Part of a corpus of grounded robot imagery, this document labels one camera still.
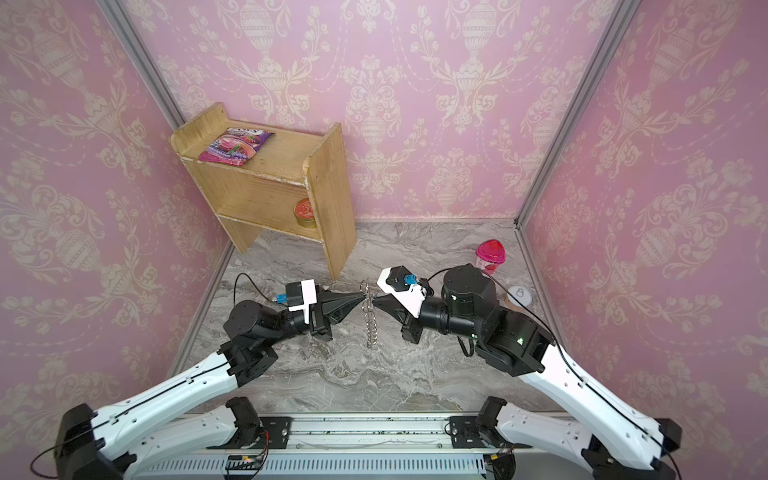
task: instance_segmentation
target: damask pattern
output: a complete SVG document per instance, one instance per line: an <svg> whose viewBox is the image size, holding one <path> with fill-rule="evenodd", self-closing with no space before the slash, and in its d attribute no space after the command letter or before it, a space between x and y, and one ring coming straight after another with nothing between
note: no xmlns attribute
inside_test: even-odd
<svg viewBox="0 0 768 480"><path fill-rule="evenodd" d="M641 3L526 234L574 356L684 429L685 478L764 478L761 2Z"/></svg>
<svg viewBox="0 0 768 480"><path fill-rule="evenodd" d="M356 216L389 219L515 217L614 4L125 0L185 114L342 121Z"/></svg>
<svg viewBox="0 0 768 480"><path fill-rule="evenodd" d="M0 2L0 48L0 459L27 478L64 411L165 378L226 237L95 3Z"/></svg>

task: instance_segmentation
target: marble floor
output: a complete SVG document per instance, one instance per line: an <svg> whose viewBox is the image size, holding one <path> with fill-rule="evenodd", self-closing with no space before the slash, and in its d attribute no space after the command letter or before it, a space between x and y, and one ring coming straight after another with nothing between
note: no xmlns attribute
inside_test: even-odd
<svg viewBox="0 0 768 480"><path fill-rule="evenodd" d="M259 288L274 298L286 283L313 278L334 291L359 289L367 278L378 292L383 268L405 265L419 276L441 268L474 263L475 248L499 239L507 261L496 274L504 284L533 290L511 222L504 223L358 223L357 244L339 279L331 282L318 243L265 230L244 254L235 253L185 367L192 366L228 340L223 323L233 305L232 282L247 272ZM432 281L439 294L442 274ZM237 299L257 299L241 278ZM536 301L532 307L541 313ZM487 396L500 396L529 410L559 410L538 390L505 375L477 357L465 358L454 336L425 330L419 345L400 336L400 324L376 311L379 341L366 347L365 320L360 308L333 326L333 341L310 335L275 347L279 359L259 379L226 396L213 399L196 412L221 405L232 396L247 396L258 412L477 411Z"/></svg>

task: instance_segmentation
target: wooden leg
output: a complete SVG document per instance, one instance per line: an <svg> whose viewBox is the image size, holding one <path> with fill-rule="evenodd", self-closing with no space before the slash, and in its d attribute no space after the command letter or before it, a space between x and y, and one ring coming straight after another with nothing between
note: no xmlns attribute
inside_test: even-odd
<svg viewBox="0 0 768 480"><path fill-rule="evenodd" d="M340 124L326 133L306 174L328 271L336 280L357 241Z"/></svg>
<svg viewBox="0 0 768 480"><path fill-rule="evenodd" d="M258 238L261 233L261 227L255 225L249 225L248 223L236 222L228 218L219 217L221 226L224 227L227 235L230 236L232 243L235 244L235 248L240 253L245 253L250 247L253 241Z"/></svg>

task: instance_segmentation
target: wooden shelf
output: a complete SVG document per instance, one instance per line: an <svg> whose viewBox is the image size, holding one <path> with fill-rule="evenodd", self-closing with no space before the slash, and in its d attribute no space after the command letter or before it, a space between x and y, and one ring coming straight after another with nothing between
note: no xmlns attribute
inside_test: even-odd
<svg viewBox="0 0 768 480"><path fill-rule="evenodd" d="M242 167L197 158L229 127L274 133ZM170 137L211 210L238 251L245 252L267 228L320 242L335 280L357 240L346 173L341 125L325 135L230 120L215 104ZM293 206L309 198L317 228L296 222Z"/></svg>

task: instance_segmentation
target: red lid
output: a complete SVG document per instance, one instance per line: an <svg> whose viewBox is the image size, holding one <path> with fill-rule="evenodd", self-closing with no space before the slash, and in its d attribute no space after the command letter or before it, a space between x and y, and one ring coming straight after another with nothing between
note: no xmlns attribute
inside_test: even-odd
<svg viewBox="0 0 768 480"><path fill-rule="evenodd" d="M312 212L312 204L310 203L310 199L305 198L296 204L296 206L293 208L293 214L296 215L296 218L300 218L302 220L314 220L315 214Z"/></svg>
<svg viewBox="0 0 768 480"><path fill-rule="evenodd" d="M507 260L504 245L496 239L481 243L480 247L475 250L475 253L486 262L504 263L504 260Z"/></svg>

